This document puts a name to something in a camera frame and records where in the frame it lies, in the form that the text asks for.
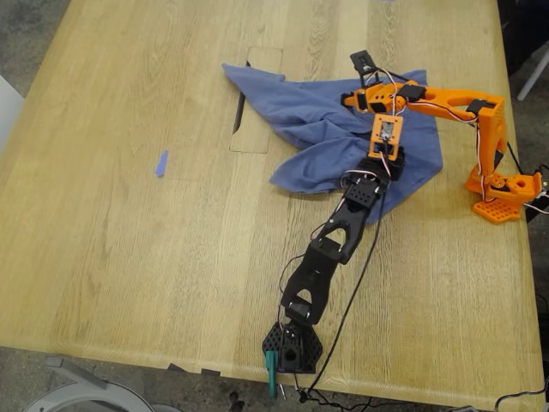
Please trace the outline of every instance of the black cable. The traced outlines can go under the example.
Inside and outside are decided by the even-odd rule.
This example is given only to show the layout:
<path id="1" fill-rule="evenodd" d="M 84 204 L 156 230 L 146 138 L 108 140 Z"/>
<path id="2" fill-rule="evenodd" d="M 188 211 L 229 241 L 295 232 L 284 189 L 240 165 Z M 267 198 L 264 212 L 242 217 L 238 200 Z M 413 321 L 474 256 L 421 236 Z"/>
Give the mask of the black cable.
<path id="1" fill-rule="evenodd" d="M 311 397 L 311 396 L 307 397 L 307 401 L 315 401 L 318 403 L 319 406 L 330 406 L 332 408 L 339 408 L 340 411 L 353 411 L 356 408 L 363 407 L 360 410 L 360 412 L 363 412 L 370 406 L 371 400 L 373 399 L 372 397 L 370 397 L 367 403 L 357 403 L 356 405 L 353 405 L 351 408 L 348 408 L 346 406 L 341 405 L 340 403 L 330 402 L 322 393 L 320 393 L 316 389 L 313 389 L 312 391 L 315 392 L 319 397 L 321 397 L 324 402 L 321 402 L 319 399 L 316 399 L 315 397 Z"/>
<path id="2" fill-rule="evenodd" d="M 337 331 L 335 333 L 334 341 L 332 343 L 331 348 L 329 349 L 328 354 L 326 355 L 326 359 L 324 360 L 323 366 L 318 372 L 317 376 L 313 380 L 311 386 L 309 386 L 309 389 L 307 389 L 307 395 L 309 396 L 311 394 L 311 391 L 315 388 L 315 386 L 318 383 L 318 380 L 323 376 L 324 369 L 326 369 L 326 366 L 328 365 L 329 358 L 332 357 L 332 354 L 334 353 L 335 346 L 337 344 L 337 341 L 340 338 L 341 330 L 343 329 L 343 325 L 345 323 L 345 319 L 347 318 L 347 314 L 349 313 L 349 309 L 351 308 L 351 304 L 353 303 L 354 296 L 359 291 L 360 283 L 362 282 L 362 279 L 364 278 L 364 274 L 366 272 L 366 269 L 368 268 L 368 263 L 370 262 L 371 255 L 374 252 L 374 248 L 377 243 L 377 238 L 379 236 L 379 228 L 381 227 L 381 220 L 383 217 L 383 206 L 385 204 L 385 195 L 387 191 L 384 191 L 381 197 L 381 204 L 379 207 L 379 216 L 377 218 L 377 225 L 376 225 L 376 232 L 374 233 L 374 239 L 371 242 L 370 250 L 368 251 L 368 255 L 366 257 L 366 260 L 364 262 L 364 265 L 362 266 L 362 270 L 360 271 L 359 279 L 357 280 L 357 283 L 354 287 L 353 293 L 351 294 L 351 297 L 349 298 L 349 301 L 347 303 L 347 307 L 345 308 L 345 311 L 343 312 L 343 315 L 341 316 L 340 325 L 337 328 Z"/>
<path id="3" fill-rule="evenodd" d="M 547 299 L 542 294 L 535 294 L 536 298 L 540 298 L 540 300 L 543 302 L 543 304 L 546 306 L 546 312 L 549 312 L 549 305 L 547 305 Z"/>
<path id="4" fill-rule="evenodd" d="M 522 169 L 521 169 L 521 165 L 519 164 L 518 159 L 517 159 L 516 156 L 515 156 L 515 152 L 513 151 L 513 148 L 511 147 L 511 145 L 510 145 L 509 142 L 507 142 L 507 147 L 509 148 L 509 151 L 510 151 L 510 153 L 511 153 L 511 156 L 513 156 L 513 161 L 515 161 L 516 168 L 518 169 L 519 173 L 520 173 L 520 174 L 524 174 L 524 172 L 523 172 Z"/>
<path id="5" fill-rule="evenodd" d="M 293 262 L 295 259 L 302 258 L 303 256 L 305 256 L 304 253 L 302 255 L 292 257 L 290 260 L 288 260 L 288 263 L 286 264 L 286 266 L 284 266 L 284 269 L 282 270 L 282 273 L 281 273 L 281 278 L 278 280 L 278 289 L 281 290 L 281 294 L 284 293 L 284 291 L 282 290 L 282 277 L 284 276 L 284 272 L 286 272 L 286 269 L 288 269 L 288 266 L 290 265 L 291 262 Z"/>
<path id="6" fill-rule="evenodd" d="M 549 385 L 549 376 L 546 379 L 546 382 L 543 386 L 543 389 L 540 390 L 540 391 L 536 391 L 536 392 L 524 391 L 524 392 L 518 392 L 518 393 L 511 393 L 510 395 L 504 395 L 496 401 L 496 405 L 494 406 L 494 411 L 499 412 L 499 404 L 502 401 L 504 401 L 505 399 L 509 399 L 509 398 L 512 398 L 512 397 L 521 397 L 523 395 L 540 395 L 544 392 L 547 392 L 547 386 L 548 385 Z"/>
<path id="7" fill-rule="evenodd" d="M 322 393 L 320 393 L 319 390 L 317 389 L 313 389 L 312 392 L 315 392 L 324 402 L 320 402 L 318 399 L 315 399 L 314 397 L 310 397 L 309 399 L 311 401 L 317 401 L 319 402 L 319 405 L 320 406 L 331 406 L 333 408 L 339 408 L 340 410 L 343 410 L 343 411 L 353 411 L 355 410 L 356 408 L 360 408 L 360 407 L 363 407 L 360 412 L 364 412 L 366 409 L 368 408 L 379 408 L 379 407 L 382 407 L 382 406 L 387 406 L 387 405 L 405 405 L 405 404 L 410 404 L 410 402 L 383 402 L 383 403 L 378 403 L 377 405 L 372 405 L 371 404 L 371 401 L 373 400 L 373 397 L 370 397 L 370 399 L 368 399 L 368 402 L 367 403 L 357 403 L 356 405 L 353 405 L 351 408 L 348 408 L 348 407 L 345 407 L 343 405 L 341 405 L 340 403 L 337 403 L 337 402 L 330 402 Z"/>

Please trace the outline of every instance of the blue cloth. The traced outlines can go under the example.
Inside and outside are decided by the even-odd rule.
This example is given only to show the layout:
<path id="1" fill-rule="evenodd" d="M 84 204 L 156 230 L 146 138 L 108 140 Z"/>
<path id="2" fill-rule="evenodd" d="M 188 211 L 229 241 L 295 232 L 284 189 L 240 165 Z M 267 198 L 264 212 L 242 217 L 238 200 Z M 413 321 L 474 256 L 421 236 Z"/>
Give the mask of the blue cloth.
<path id="1" fill-rule="evenodd" d="M 373 116 L 350 112 L 340 103 L 342 93 L 360 87 L 358 79 L 285 82 L 283 75 L 251 67 L 223 64 L 223 70 L 272 129 L 301 149 L 278 166 L 270 178 L 272 184 L 297 193 L 332 191 L 340 187 L 340 176 L 356 167 L 368 152 Z M 424 70 L 404 76 L 426 84 Z M 385 212 L 443 165 L 435 119 L 408 110 L 402 117 L 400 145 L 406 158 L 401 178 L 387 191 Z M 378 208 L 379 203 L 367 222 L 377 219 Z"/>

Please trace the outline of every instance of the concrete floor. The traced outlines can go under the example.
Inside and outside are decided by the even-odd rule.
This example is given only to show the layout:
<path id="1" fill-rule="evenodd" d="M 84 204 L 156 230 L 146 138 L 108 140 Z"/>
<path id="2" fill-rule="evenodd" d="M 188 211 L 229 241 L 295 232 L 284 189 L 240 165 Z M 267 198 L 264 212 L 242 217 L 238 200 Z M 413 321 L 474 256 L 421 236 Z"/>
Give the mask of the concrete floor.
<path id="1" fill-rule="evenodd" d="M 69 0 L 0 0 L 0 74 L 25 96 L 45 55 Z M 522 69 L 510 78 L 511 94 L 516 96 L 534 69 L 542 51 L 536 52 Z M 535 84 L 524 102 L 513 101 L 519 156 L 527 171 L 540 163 L 549 163 L 549 69 Z M 549 218 L 539 216 L 528 226 L 536 291 L 549 298 Z M 23 411 L 36 397 L 63 383 L 57 375 L 42 367 L 44 355 L 0 348 L 0 412 Z M 165 403 L 182 411 L 227 411 L 229 394 L 237 391 L 246 402 L 245 410 L 319 411 L 311 403 L 300 404 L 292 388 L 288 400 L 271 403 L 265 384 L 223 379 L 190 373 L 131 367 L 95 360 L 73 360 L 97 376 L 120 383 L 141 380 L 145 398 Z M 329 393 L 333 402 L 354 405 L 366 397 Z M 372 403 L 383 402 L 375 399 Z M 408 403 L 380 409 L 411 412 L 443 410 L 431 405 Z"/>

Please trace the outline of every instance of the wire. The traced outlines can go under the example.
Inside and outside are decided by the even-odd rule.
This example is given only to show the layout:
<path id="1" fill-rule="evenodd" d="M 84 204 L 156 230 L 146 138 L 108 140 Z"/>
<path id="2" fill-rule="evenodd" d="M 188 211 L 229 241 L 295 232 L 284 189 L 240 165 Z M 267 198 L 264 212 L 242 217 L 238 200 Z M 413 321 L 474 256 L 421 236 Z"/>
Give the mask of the wire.
<path id="1" fill-rule="evenodd" d="M 549 215 L 549 212 L 548 212 L 548 211 L 546 211 L 546 210 L 541 210 L 540 208 L 536 208 L 535 206 L 532 206 L 532 205 L 529 204 L 529 203 L 523 203 L 522 205 L 523 205 L 523 206 L 526 206 L 527 208 L 537 210 L 538 212 L 540 212 L 540 213 L 543 214 L 543 215 Z"/>
<path id="2" fill-rule="evenodd" d="M 393 95 L 391 96 L 393 98 L 393 116 L 395 116 L 396 111 L 396 93 L 398 92 L 398 89 L 396 88 L 395 80 L 393 79 L 393 76 L 385 69 L 378 69 L 379 71 L 382 71 L 387 78 L 390 80 L 391 83 L 393 83 Z"/>
<path id="3" fill-rule="evenodd" d="M 349 169 L 349 170 L 346 170 L 345 172 L 343 172 L 341 174 L 341 177 L 340 177 L 340 186 L 345 189 L 345 185 L 343 184 L 343 176 L 345 176 L 346 174 L 348 173 L 359 173 L 359 174 L 364 174 L 364 175 L 368 175 L 368 176 L 372 176 L 374 179 L 377 179 L 377 175 L 373 172 L 368 172 L 367 170 L 359 170 L 359 169 Z"/>
<path id="4" fill-rule="evenodd" d="M 282 272 L 281 272 L 281 278 L 280 278 L 279 281 L 278 281 L 278 289 L 281 290 L 281 294 L 284 293 L 284 291 L 282 290 L 282 277 L 284 276 L 284 272 L 286 272 L 286 269 L 288 269 L 288 266 L 290 265 L 291 262 L 293 262 L 295 259 L 302 258 L 303 256 L 305 256 L 304 253 L 303 253 L 302 255 L 298 255 L 298 256 L 292 257 L 290 260 L 288 260 L 286 266 L 284 266 L 284 269 L 283 269 Z"/>
<path id="5" fill-rule="evenodd" d="M 462 123 L 473 124 L 474 122 L 476 122 L 479 119 L 479 116 L 475 116 L 474 118 L 471 118 L 469 120 L 467 120 L 465 118 L 460 118 L 458 115 L 456 115 L 454 112 L 452 112 L 448 107 L 440 106 L 436 103 L 429 103 L 429 102 L 426 102 L 426 101 L 425 102 L 412 102 L 412 101 L 409 101 L 408 104 L 412 105 L 412 106 L 432 106 L 432 107 L 438 107 L 440 109 L 444 109 L 446 112 L 449 113 L 449 115 L 452 118 L 454 118 L 458 122 L 462 122 Z"/>
<path id="6" fill-rule="evenodd" d="M 326 358 L 324 359 L 324 363 L 322 367 L 320 368 L 320 371 L 317 373 L 317 376 L 313 380 L 311 386 L 309 386 L 309 389 L 307 390 L 307 395 L 311 394 L 311 391 L 315 389 L 315 386 L 318 383 L 318 380 L 323 376 L 324 369 L 326 369 L 326 366 L 328 365 L 329 359 L 332 357 L 332 354 L 334 353 L 335 345 L 337 344 L 337 341 L 340 338 L 341 330 L 343 329 L 343 325 L 345 324 L 345 319 L 347 318 L 347 314 L 349 313 L 349 310 L 351 309 L 351 304 L 353 303 L 354 296 L 359 291 L 360 283 L 362 282 L 362 279 L 364 279 L 364 274 L 366 272 L 366 269 L 368 268 L 368 264 L 370 263 L 371 255 L 374 252 L 374 248 L 376 247 L 377 238 L 379 237 L 379 229 L 381 227 L 381 220 L 383 217 L 383 206 L 385 204 L 385 195 L 387 191 L 384 191 L 381 197 L 381 204 L 379 207 L 379 216 L 377 218 L 377 225 L 376 225 L 376 232 L 374 233 L 374 239 L 371 242 L 370 250 L 368 251 L 368 255 L 366 257 L 366 260 L 364 262 L 364 265 L 362 266 L 362 270 L 360 271 L 359 279 L 357 280 L 357 283 L 354 287 L 353 292 L 351 293 L 351 296 L 349 298 L 349 301 L 347 302 L 347 306 L 345 308 L 345 311 L 343 312 L 343 315 L 341 316 L 340 324 L 337 328 L 337 331 L 334 336 L 334 341 L 332 342 L 332 345 L 330 346 L 330 349 L 328 351 L 328 354 L 326 355 Z"/>
<path id="7" fill-rule="evenodd" d="M 547 299 L 543 294 L 535 294 L 536 298 L 540 298 L 543 304 L 546 306 L 546 312 L 549 312 L 549 305 L 547 305 Z"/>
<path id="8" fill-rule="evenodd" d="M 368 399 L 367 403 L 357 403 L 356 405 L 353 405 L 351 408 L 348 408 L 346 406 L 341 405 L 340 403 L 330 402 L 322 393 L 320 393 L 316 389 L 313 389 L 313 391 L 323 400 L 323 402 L 321 402 L 319 399 L 316 399 L 315 397 L 311 397 L 311 396 L 307 397 L 308 401 L 315 401 L 320 406 L 331 406 L 332 408 L 339 408 L 340 411 L 352 411 L 352 410 L 355 410 L 356 408 L 360 408 L 362 406 L 363 408 L 360 411 L 363 412 L 370 406 L 371 401 L 373 399 L 372 397 L 370 397 L 370 399 Z"/>
<path id="9" fill-rule="evenodd" d="M 387 406 L 387 405 L 405 405 L 405 404 L 409 404 L 409 402 L 383 402 L 383 403 L 378 403 L 377 405 L 372 405 L 371 404 L 371 401 L 373 401 L 373 397 L 370 397 L 370 399 L 368 399 L 368 402 L 366 403 L 357 403 L 355 405 L 353 405 L 352 407 L 346 407 L 346 406 L 343 406 L 341 405 L 340 403 L 337 403 L 337 402 L 330 402 L 322 393 L 320 393 L 319 390 L 317 389 L 313 389 L 312 390 L 313 392 L 315 392 L 322 400 L 323 402 L 321 402 L 319 399 L 316 399 L 314 397 L 307 397 L 307 400 L 308 401 L 315 401 L 317 402 L 320 406 L 331 406 L 332 408 L 339 408 L 340 411 L 353 411 L 355 410 L 356 408 L 360 408 L 362 407 L 362 409 L 360 410 L 360 412 L 364 412 L 365 410 L 367 410 L 368 408 L 380 408 L 382 406 Z"/>
<path id="10" fill-rule="evenodd" d="M 546 382 L 543 385 L 543 389 L 540 391 L 536 391 L 536 392 L 524 391 L 524 392 L 518 392 L 518 393 L 511 393 L 510 395 L 504 395 L 496 401 L 496 404 L 494 405 L 494 412 L 499 412 L 499 404 L 505 399 L 509 399 L 512 397 L 521 397 L 523 395 L 540 395 L 544 392 L 547 392 L 548 385 L 549 385 L 549 376 L 547 377 Z"/>
<path id="11" fill-rule="evenodd" d="M 383 152 L 379 152 L 379 154 L 381 155 L 381 161 L 383 162 L 383 167 L 385 167 L 385 171 L 387 172 L 389 177 L 391 177 L 391 171 L 389 170 L 389 166 L 387 165 L 387 161 L 385 161 L 385 154 L 383 154 Z"/>
<path id="12" fill-rule="evenodd" d="M 509 151 L 510 151 L 510 153 L 511 153 L 511 156 L 513 156 L 513 161 L 515 162 L 515 165 L 516 165 L 516 168 L 518 169 L 518 172 L 519 172 L 520 174 L 524 174 L 524 172 L 523 172 L 522 169 L 521 169 L 521 165 L 519 164 L 518 159 L 517 159 L 516 156 L 515 156 L 515 152 L 513 151 L 513 148 L 511 147 L 511 145 L 510 145 L 509 142 L 507 142 L 507 147 L 509 148 Z"/>

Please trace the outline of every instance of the light wood grain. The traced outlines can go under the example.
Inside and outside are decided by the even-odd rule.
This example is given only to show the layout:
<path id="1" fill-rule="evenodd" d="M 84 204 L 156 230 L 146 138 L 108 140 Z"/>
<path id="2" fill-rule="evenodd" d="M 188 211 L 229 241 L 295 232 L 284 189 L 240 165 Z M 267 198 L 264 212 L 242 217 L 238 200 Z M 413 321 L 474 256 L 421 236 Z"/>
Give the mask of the light wood grain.
<path id="1" fill-rule="evenodd" d="M 266 380 L 280 270 L 339 194 L 270 185 L 295 151 L 278 137 L 229 149 L 238 91 L 220 65 L 251 47 L 282 50 L 294 81 L 355 76 L 367 48 L 432 86 L 502 94 L 515 141 L 492 0 L 74 0 L 0 159 L 1 345 Z M 443 171 L 383 220 L 319 387 L 491 409 L 542 384 L 526 225 L 469 210 L 474 137 L 437 126 Z M 325 347 L 371 235 L 335 274 Z"/>

